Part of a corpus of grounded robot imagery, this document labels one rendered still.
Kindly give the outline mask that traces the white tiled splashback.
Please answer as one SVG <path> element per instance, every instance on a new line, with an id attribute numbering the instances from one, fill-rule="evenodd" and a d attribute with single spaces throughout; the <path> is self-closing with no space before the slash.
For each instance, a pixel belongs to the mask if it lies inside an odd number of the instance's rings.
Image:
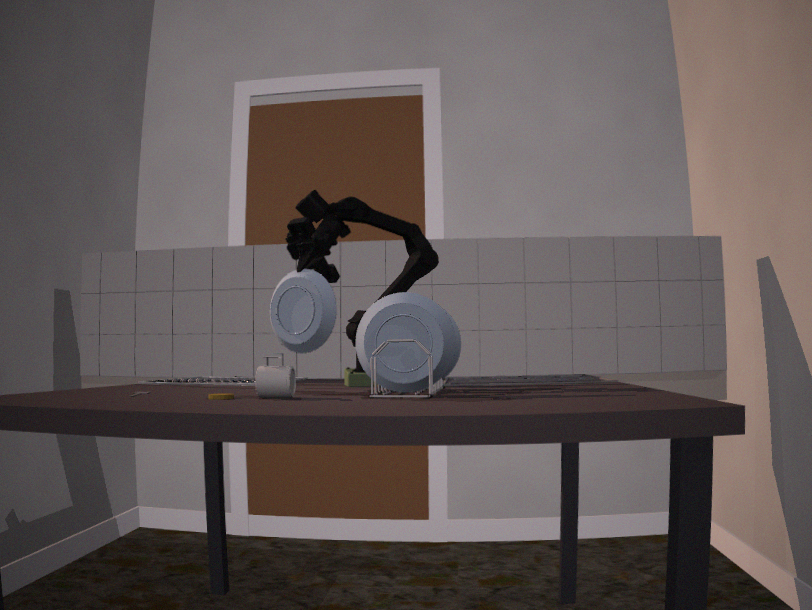
<path id="1" fill-rule="evenodd" d="M 460 332 L 447 377 L 587 374 L 727 400 L 721 236 L 427 239 L 438 265 L 407 292 Z M 402 273 L 404 240 L 338 242 L 325 256 L 337 313 L 326 342 L 275 336 L 273 293 L 297 270 L 288 244 L 82 254 L 81 389 L 256 377 L 284 353 L 296 377 L 356 368 L 346 326 Z"/>

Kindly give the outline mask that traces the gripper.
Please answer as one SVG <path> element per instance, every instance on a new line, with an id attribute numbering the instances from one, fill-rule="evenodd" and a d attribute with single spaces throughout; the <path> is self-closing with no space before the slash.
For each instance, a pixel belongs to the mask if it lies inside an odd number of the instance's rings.
<path id="1" fill-rule="evenodd" d="M 296 244 L 300 252 L 297 272 L 301 272 L 304 268 L 314 269 L 324 275 L 323 277 L 325 277 L 329 283 L 336 283 L 340 275 L 335 265 L 328 264 L 326 263 L 327 261 L 325 261 L 326 259 L 324 260 L 325 256 L 331 254 L 329 248 L 338 243 L 335 231 L 326 225 L 320 225 L 315 229 L 309 217 L 293 219 L 288 223 L 287 228 L 293 236 L 296 236 L 300 232 L 302 234 L 300 237 L 303 242 Z M 310 235 L 309 232 L 312 235 Z"/>

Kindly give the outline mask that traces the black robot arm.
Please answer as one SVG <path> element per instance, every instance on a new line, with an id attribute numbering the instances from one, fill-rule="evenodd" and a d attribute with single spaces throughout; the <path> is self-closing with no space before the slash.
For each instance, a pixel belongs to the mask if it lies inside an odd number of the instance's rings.
<path id="1" fill-rule="evenodd" d="M 343 222 L 348 221 L 365 223 L 383 229 L 402 236 L 405 241 L 406 250 L 410 257 L 406 261 L 402 273 L 377 301 L 390 294 L 407 292 L 418 279 L 428 274 L 438 265 L 438 255 L 433 251 L 431 244 L 422 234 L 418 225 L 376 211 L 355 197 L 347 197 L 338 202 L 328 204 L 316 190 L 313 190 L 295 208 L 304 217 L 309 217 L 312 222 L 318 223 L 323 219 L 319 226 L 331 227 L 335 231 L 337 238 L 338 236 L 344 238 L 351 233 L 348 225 Z M 289 232 L 285 239 L 288 243 L 287 250 L 294 260 L 299 259 L 296 244 L 303 242 L 300 234 L 293 236 Z M 346 334 L 352 340 L 354 347 L 356 347 L 354 341 L 356 340 L 357 328 L 365 312 L 357 310 L 355 315 L 348 320 Z"/>

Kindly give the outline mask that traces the grey mug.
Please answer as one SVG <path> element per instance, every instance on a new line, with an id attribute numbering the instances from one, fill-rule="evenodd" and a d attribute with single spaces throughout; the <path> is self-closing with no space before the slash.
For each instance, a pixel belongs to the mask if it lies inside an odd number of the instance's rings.
<path id="1" fill-rule="evenodd" d="M 268 357 L 278 357 L 278 366 L 268 366 Z M 263 366 L 256 373 L 259 398 L 293 398 L 295 389 L 295 370 L 293 366 L 283 366 L 283 353 L 263 353 Z"/>

